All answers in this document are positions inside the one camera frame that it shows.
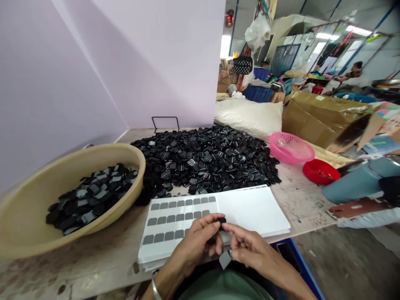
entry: green shirt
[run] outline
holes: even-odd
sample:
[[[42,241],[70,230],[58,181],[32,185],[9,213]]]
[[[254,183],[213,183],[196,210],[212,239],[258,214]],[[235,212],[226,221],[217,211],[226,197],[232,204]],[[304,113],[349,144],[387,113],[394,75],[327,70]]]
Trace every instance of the green shirt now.
[[[273,300],[258,283],[230,269],[212,270],[187,288],[179,300]]]

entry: wrist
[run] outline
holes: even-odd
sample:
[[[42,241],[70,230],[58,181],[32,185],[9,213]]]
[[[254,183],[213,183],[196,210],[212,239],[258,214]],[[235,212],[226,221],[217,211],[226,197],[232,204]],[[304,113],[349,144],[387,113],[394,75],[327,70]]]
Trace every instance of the wrist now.
[[[162,299],[170,299],[184,280],[182,266],[169,259],[157,273],[154,282]]]

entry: bracelet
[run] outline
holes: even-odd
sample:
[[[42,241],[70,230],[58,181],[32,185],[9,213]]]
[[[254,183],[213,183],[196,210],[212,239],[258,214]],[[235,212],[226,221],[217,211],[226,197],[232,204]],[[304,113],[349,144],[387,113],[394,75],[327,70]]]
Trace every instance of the bracelet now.
[[[155,278],[155,276],[156,276],[156,274],[158,273],[159,270],[160,269],[157,269],[157,270],[153,271],[153,273],[151,273],[151,285],[153,287],[153,293],[154,293],[155,300],[162,300],[160,294],[157,291],[157,288],[156,288],[155,282],[154,282],[154,278]]]

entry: floor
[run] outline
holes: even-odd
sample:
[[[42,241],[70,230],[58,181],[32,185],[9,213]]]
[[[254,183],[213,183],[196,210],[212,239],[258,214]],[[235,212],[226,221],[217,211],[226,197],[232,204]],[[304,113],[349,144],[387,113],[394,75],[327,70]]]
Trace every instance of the floor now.
[[[293,239],[327,300],[398,299],[400,260],[367,229],[331,226]]]

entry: workbench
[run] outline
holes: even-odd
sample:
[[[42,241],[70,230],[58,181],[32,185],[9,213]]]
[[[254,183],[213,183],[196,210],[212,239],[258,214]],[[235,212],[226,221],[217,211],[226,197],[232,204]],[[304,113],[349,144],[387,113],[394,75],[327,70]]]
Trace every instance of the workbench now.
[[[129,144],[152,135],[154,129],[129,130],[118,143]],[[271,190],[291,229],[288,234],[266,238],[268,243],[339,222],[326,213],[333,204],[322,195],[320,187],[305,178],[302,167],[277,165],[282,182],[271,186]],[[107,228],[52,252],[1,260],[0,299],[79,300],[150,279],[151,272],[144,272],[137,263],[148,209],[132,206]]]

